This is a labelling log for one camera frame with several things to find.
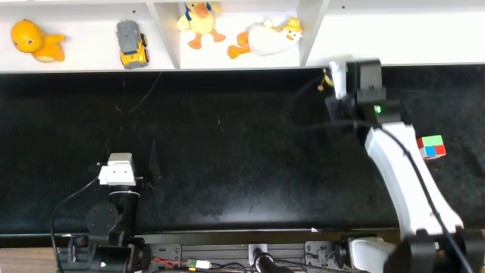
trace green light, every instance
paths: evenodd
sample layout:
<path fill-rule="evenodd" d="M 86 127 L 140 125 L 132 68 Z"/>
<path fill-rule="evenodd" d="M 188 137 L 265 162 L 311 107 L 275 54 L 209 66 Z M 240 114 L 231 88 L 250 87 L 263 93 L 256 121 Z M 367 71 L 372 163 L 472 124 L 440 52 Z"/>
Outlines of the green light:
<path fill-rule="evenodd" d="M 382 112 L 382 108 L 379 105 L 375 105 L 374 110 L 376 111 L 377 114 L 380 114 Z"/>

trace small yellow toy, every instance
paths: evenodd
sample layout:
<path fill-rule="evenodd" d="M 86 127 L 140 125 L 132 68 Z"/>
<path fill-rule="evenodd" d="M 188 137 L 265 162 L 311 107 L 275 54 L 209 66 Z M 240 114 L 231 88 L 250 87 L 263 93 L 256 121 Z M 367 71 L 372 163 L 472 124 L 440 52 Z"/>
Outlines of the small yellow toy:
<path fill-rule="evenodd" d="M 215 29 L 215 17 L 212 11 L 216 14 L 222 13 L 222 7 L 216 2 L 186 2 L 186 12 L 179 19 L 177 27 L 180 31 L 191 29 L 196 38 L 189 42 L 189 46 L 193 49 L 200 49 L 202 47 L 202 37 L 210 33 L 214 37 L 214 42 L 222 42 L 226 36 L 220 34 Z"/>
<path fill-rule="evenodd" d="M 231 45 L 227 54 L 232 59 L 250 52 L 257 56 L 277 54 L 296 46 L 302 34 L 300 20 L 294 17 L 283 27 L 273 27 L 273 21 L 268 19 L 264 24 L 254 24 L 248 31 L 240 33 L 237 36 L 238 46 Z"/>
<path fill-rule="evenodd" d="M 59 45 L 59 42 L 65 40 L 64 35 L 46 35 L 40 27 L 27 19 L 14 25 L 11 37 L 15 48 L 23 53 L 31 53 L 37 61 L 49 63 L 65 59 Z"/>

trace white plush duck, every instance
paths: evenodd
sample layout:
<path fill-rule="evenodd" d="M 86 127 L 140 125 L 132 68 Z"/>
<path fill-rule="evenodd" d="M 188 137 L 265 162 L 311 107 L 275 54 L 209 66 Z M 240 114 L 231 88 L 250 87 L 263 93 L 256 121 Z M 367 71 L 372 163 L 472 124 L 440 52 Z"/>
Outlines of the white plush duck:
<path fill-rule="evenodd" d="M 247 32 L 240 33 L 238 46 L 231 45 L 227 54 L 232 59 L 249 52 L 259 56 L 277 54 L 298 44 L 302 34 L 300 21 L 294 17 L 281 28 L 273 27 L 273 22 L 268 19 L 264 24 L 254 24 Z"/>

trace duck's yellow hat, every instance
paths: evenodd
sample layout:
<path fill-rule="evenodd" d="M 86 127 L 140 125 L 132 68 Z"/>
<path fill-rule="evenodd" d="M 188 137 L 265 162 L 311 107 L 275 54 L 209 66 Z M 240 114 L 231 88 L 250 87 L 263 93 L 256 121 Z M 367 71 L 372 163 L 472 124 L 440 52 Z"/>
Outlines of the duck's yellow hat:
<path fill-rule="evenodd" d="M 300 25 L 300 20 L 291 17 L 288 20 L 286 26 L 283 27 L 285 30 L 303 32 L 302 26 Z"/>

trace blue square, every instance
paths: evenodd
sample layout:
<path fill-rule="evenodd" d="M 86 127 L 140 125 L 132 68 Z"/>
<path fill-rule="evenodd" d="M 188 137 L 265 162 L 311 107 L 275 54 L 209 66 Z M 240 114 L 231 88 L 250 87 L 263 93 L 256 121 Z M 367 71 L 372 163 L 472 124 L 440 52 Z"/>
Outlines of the blue square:
<path fill-rule="evenodd" d="M 426 150 L 426 156 L 435 156 L 437 154 L 437 151 L 434 149 L 434 146 L 431 147 L 424 147 Z"/>

